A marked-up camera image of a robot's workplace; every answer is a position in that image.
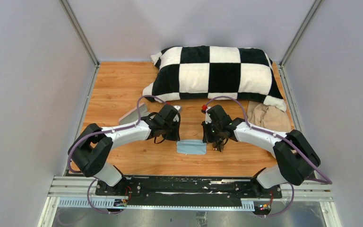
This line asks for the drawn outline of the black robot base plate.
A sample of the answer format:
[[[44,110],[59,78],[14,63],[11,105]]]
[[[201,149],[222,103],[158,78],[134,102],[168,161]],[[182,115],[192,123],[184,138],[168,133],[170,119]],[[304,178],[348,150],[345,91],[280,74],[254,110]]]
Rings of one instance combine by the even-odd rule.
[[[164,208],[242,207],[244,200],[281,199],[280,186],[263,189],[241,176],[126,175],[115,186],[99,180],[93,193],[129,199],[130,206]]]

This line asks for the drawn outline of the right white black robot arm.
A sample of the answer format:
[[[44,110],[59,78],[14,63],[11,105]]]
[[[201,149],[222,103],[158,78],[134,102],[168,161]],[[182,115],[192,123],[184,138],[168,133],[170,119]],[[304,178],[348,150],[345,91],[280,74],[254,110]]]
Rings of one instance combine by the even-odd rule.
[[[205,114],[202,122],[204,143],[211,143],[218,151],[229,140],[249,143],[268,151],[276,159],[275,166],[264,168],[253,176],[251,191],[256,197],[264,197],[278,184],[301,185],[321,164],[312,146],[298,130],[270,131],[249,125],[243,118],[233,120],[220,105],[204,105],[201,111]]]

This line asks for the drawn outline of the pink glasses case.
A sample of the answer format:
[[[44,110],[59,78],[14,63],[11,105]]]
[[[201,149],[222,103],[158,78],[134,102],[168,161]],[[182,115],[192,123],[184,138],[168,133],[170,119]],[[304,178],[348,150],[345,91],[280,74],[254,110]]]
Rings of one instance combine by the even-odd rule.
[[[124,125],[137,121],[139,119],[138,114],[140,114],[140,117],[147,116],[150,114],[150,112],[148,112],[148,107],[145,103],[140,103],[138,107],[134,107],[132,110],[123,115],[118,120],[119,125]]]

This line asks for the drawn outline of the dark aviator sunglasses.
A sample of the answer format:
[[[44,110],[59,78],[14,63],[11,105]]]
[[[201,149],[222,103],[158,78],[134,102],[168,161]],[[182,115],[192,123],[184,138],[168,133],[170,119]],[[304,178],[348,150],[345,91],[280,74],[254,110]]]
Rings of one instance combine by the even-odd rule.
[[[222,152],[224,150],[225,144],[228,143],[228,139],[226,140],[218,140],[212,143],[213,150]]]

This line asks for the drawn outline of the blue lens cloth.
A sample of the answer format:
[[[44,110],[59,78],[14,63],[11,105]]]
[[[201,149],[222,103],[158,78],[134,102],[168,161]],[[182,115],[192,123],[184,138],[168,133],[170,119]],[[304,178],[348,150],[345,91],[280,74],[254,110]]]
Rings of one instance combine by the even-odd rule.
[[[180,140],[176,142],[176,151],[185,155],[205,155],[207,145],[201,140]]]

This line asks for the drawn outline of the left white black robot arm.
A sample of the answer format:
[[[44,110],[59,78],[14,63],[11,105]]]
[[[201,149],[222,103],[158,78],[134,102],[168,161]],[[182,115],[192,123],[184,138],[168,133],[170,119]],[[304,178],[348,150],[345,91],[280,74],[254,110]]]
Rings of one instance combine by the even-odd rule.
[[[99,127],[93,123],[82,132],[68,151],[85,177],[95,177],[108,183],[114,195],[125,192],[126,183],[117,168],[107,162],[111,150],[135,141],[163,140],[179,141],[181,107],[165,104],[159,112],[143,116],[132,123],[114,127]]]

